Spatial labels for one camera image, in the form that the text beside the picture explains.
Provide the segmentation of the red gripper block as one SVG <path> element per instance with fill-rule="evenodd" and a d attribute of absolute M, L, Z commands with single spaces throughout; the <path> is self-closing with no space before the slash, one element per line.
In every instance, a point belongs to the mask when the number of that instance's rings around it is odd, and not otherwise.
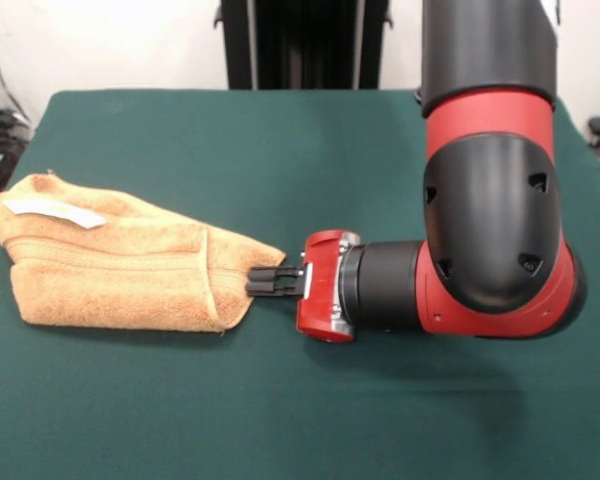
<path fill-rule="evenodd" d="M 352 231 L 315 232 L 305 242 L 303 267 L 253 267 L 248 272 L 246 293 L 253 298 L 300 298 L 296 313 L 300 333 L 329 343 L 352 342 L 354 329 L 344 313 L 339 277 L 345 255 L 360 244 L 360 236 Z M 304 284 L 276 282 L 300 277 Z"/>

